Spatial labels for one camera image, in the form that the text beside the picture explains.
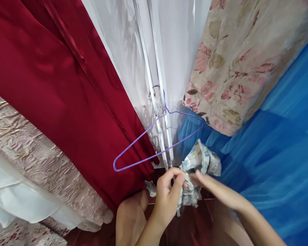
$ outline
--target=pink floral fabric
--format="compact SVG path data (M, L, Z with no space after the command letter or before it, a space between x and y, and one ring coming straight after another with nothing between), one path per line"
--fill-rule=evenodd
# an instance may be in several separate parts
M0 246L65 246L67 242L63 237L69 230L52 221L46 222L31 224L16 218L6 228L0 224Z
M232 136L308 41L308 1L212 0L182 104Z

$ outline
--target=floral dress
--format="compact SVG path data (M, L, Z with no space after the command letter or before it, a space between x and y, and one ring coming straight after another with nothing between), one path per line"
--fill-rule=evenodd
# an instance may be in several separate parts
M308 1L212 0L182 104L232 136L308 41Z

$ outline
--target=finger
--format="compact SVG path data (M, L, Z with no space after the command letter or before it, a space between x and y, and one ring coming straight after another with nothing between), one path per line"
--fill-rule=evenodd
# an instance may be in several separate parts
M185 177L182 170L176 167L171 167L163 176L160 177L160 183L165 187L170 187L171 179L179 174L182 174Z
M180 191L182 189L182 184L185 181L185 176L183 174L179 174L175 179L174 185L169 193L169 199L171 200L172 204L177 206L180 196Z
M209 191L212 191L213 185L215 184L216 180L209 175L203 175L199 170L196 170L195 176L192 175L192 178L201 186L206 188Z
M191 179L191 182L195 185L198 185L198 186L202 186L202 184L199 182L199 180L197 179L196 177L196 174L193 173L193 174L190 174L189 175L189 178Z

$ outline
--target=leg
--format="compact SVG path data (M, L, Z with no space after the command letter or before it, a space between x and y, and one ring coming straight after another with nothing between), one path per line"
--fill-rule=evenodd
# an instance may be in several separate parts
M116 246L134 246L146 225L144 211L148 205L146 191L125 199L116 215Z

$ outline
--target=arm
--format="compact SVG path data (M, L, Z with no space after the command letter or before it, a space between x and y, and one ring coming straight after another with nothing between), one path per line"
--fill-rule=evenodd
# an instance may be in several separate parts
M192 174L191 179L210 191L225 206L236 212L255 246L286 246L260 212L241 194L209 175L202 175L199 171Z
M170 190L171 179L177 176ZM171 167L157 181L153 212L143 229L136 246L158 246L161 236L177 212L178 200L185 175L179 168Z

